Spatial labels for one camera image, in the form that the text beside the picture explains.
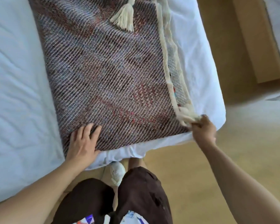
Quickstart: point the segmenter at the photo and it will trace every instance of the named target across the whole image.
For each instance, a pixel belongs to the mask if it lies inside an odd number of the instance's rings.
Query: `white shoe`
[[[126,170],[120,162],[112,162],[109,165],[112,176],[111,180],[116,186],[119,186]]]

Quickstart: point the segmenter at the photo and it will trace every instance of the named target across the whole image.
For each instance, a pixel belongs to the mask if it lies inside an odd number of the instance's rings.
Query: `brown shorts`
[[[149,224],[172,224],[168,198],[161,182],[149,170],[129,170],[118,188],[118,206],[113,211],[113,189],[98,179],[86,179],[67,194],[58,207],[52,224],[73,224],[93,215],[95,224],[119,224],[128,211],[141,215]]]

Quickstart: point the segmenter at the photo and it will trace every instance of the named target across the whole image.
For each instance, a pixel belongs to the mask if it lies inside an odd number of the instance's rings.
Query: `person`
[[[66,187],[99,153],[95,145],[101,127],[90,138],[92,126],[72,133],[66,160],[60,167],[0,204],[0,224],[45,222]],[[203,116],[192,128],[236,222],[280,224],[280,202],[216,146],[216,127],[208,117]],[[142,159],[130,158],[127,173],[119,162],[111,163],[110,169],[115,187],[97,179],[80,182],[62,200],[52,224],[173,223],[161,183]],[[118,205],[113,210],[115,196]]]

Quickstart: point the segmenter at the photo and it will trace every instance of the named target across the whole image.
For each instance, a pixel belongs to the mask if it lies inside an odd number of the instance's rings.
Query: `wooden floor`
[[[265,100],[280,91],[280,82],[256,84],[232,0],[198,0],[198,4],[227,109],[217,143],[280,200],[280,101]],[[174,223],[235,223],[194,142],[149,151],[144,161],[162,181]],[[83,179],[101,179],[103,171],[83,172],[66,192]]]

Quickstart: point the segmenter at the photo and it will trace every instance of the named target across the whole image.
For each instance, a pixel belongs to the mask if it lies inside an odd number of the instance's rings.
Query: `woven blanket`
[[[167,0],[133,0],[132,28],[110,18],[130,0],[29,0],[43,46],[64,153],[71,132],[102,125],[96,148],[188,131],[193,120]]]

